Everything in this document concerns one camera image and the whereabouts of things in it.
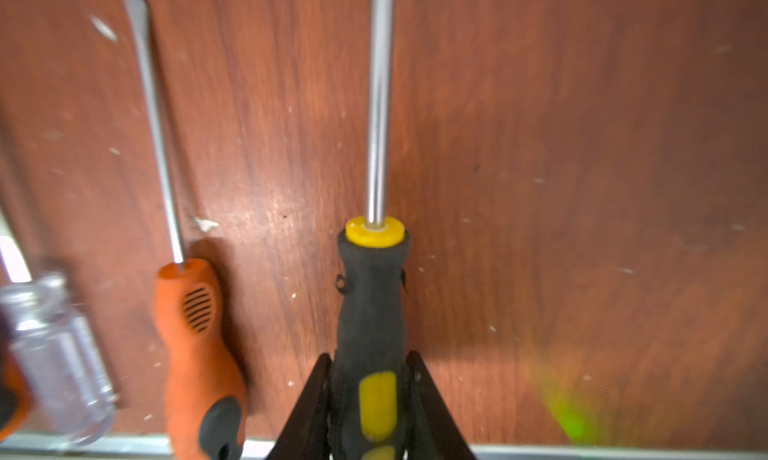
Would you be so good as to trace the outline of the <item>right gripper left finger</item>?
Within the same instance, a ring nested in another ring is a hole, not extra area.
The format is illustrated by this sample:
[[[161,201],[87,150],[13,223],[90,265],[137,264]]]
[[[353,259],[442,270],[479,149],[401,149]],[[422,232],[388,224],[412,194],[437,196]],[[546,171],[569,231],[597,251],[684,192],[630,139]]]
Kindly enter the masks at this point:
[[[328,460],[328,410],[332,359],[321,354],[267,460]]]

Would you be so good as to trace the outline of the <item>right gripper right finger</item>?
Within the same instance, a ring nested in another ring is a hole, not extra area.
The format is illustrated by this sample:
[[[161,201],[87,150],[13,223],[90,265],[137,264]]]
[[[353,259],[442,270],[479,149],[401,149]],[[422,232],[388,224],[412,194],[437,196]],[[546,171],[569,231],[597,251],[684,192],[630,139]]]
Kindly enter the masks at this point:
[[[421,355],[410,351],[406,356],[406,365],[411,377],[406,442],[408,458],[475,460]]]

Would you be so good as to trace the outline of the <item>orange black stubby screwdriver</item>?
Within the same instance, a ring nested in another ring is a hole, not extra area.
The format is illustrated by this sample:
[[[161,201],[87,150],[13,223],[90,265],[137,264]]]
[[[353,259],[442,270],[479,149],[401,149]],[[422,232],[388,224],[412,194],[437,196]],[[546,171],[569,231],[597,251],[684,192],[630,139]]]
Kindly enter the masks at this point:
[[[1,356],[1,440],[15,433],[34,406],[30,388],[14,357]]]

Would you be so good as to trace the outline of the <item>clear handled screwdriver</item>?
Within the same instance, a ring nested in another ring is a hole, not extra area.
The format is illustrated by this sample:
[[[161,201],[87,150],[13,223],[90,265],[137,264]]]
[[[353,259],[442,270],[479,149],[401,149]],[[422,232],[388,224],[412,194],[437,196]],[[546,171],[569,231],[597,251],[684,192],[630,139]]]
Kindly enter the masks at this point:
[[[10,347],[38,407],[70,443],[97,441],[113,425],[116,393],[66,273],[51,269],[34,274],[5,217],[1,258],[10,280],[1,288]]]

